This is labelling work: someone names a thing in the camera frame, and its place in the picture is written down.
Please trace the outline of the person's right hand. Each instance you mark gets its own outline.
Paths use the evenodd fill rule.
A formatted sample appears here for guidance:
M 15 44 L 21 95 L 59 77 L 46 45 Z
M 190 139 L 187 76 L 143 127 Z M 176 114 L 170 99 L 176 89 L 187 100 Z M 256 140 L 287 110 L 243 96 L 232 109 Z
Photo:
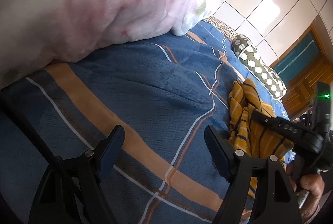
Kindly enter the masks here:
M 309 191 L 309 196 L 300 209 L 303 223 L 310 223 L 319 212 L 319 202 L 324 192 L 324 181 L 318 173 L 304 175 L 300 179 L 303 189 Z

